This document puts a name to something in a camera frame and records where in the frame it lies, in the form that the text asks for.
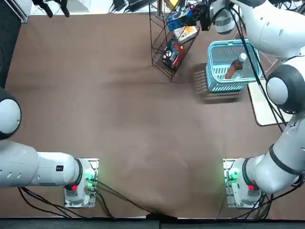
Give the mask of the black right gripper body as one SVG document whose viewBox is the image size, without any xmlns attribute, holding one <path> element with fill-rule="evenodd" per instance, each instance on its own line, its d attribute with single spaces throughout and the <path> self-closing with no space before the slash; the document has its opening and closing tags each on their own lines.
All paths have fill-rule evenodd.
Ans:
<svg viewBox="0 0 305 229">
<path fill-rule="evenodd" d="M 210 4 L 201 3 L 194 6 L 193 16 L 196 21 L 200 22 L 201 30 L 208 31 L 211 25 Z"/>
</svg>

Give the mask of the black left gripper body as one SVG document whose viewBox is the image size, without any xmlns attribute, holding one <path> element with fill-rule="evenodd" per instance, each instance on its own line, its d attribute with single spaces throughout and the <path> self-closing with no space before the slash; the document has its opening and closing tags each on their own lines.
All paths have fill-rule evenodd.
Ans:
<svg viewBox="0 0 305 229">
<path fill-rule="evenodd" d="M 67 0 L 32 0 L 33 4 L 42 4 L 42 3 L 47 3 L 49 1 L 56 2 L 58 4 L 67 4 Z"/>
</svg>

